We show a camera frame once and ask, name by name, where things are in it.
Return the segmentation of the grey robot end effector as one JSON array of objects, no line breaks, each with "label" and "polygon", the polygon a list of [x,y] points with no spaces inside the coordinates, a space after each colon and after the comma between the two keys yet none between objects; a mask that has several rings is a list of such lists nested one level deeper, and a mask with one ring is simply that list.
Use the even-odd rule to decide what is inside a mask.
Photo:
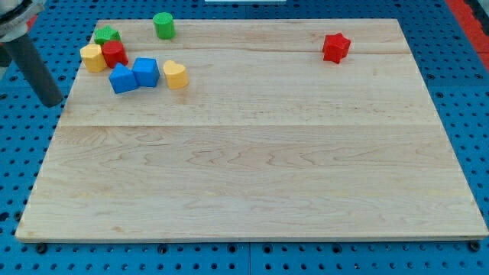
[{"label": "grey robot end effector", "polygon": [[29,36],[37,16],[45,9],[45,3],[45,0],[1,0],[1,67],[7,67],[13,61],[3,42],[24,34]]}]

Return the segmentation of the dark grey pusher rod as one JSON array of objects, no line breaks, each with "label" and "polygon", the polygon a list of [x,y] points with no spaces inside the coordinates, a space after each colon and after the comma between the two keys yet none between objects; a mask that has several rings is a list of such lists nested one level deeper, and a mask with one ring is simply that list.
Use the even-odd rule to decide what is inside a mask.
[{"label": "dark grey pusher rod", "polygon": [[44,106],[54,107],[63,101],[60,88],[28,34],[3,42],[3,45]]}]

